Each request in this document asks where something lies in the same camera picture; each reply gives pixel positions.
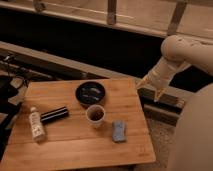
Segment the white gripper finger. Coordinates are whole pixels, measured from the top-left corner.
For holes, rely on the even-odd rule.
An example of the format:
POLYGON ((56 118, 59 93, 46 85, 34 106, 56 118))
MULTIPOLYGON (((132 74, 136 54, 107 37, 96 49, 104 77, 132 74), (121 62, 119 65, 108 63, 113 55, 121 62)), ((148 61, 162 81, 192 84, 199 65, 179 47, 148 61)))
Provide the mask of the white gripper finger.
POLYGON ((141 89, 144 85, 148 84, 147 76, 144 76, 136 85, 136 89, 141 89))
POLYGON ((154 94, 154 102, 159 101, 159 99, 165 93, 165 91, 166 91, 165 88, 156 89, 155 94, 154 94))

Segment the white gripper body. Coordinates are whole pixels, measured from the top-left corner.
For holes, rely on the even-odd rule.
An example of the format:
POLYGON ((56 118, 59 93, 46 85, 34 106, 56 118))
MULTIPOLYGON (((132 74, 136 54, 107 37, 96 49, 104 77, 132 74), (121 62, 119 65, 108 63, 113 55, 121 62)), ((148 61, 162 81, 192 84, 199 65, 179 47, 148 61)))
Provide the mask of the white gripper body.
POLYGON ((173 77, 190 67, 185 61, 170 61, 161 57, 158 63, 148 72, 149 83, 156 89, 166 89, 173 77))

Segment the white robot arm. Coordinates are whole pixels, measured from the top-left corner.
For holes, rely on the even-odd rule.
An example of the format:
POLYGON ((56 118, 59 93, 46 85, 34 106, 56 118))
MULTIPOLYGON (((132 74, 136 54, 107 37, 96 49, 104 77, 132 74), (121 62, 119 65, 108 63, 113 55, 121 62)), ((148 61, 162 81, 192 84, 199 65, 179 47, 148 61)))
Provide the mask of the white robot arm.
MULTIPOLYGON (((171 35, 161 44, 162 57, 137 83, 155 88, 154 101, 174 76, 190 65, 213 77, 213 45, 171 35)), ((213 82, 197 91, 176 124, 166 171, 213 171, 213 82)))

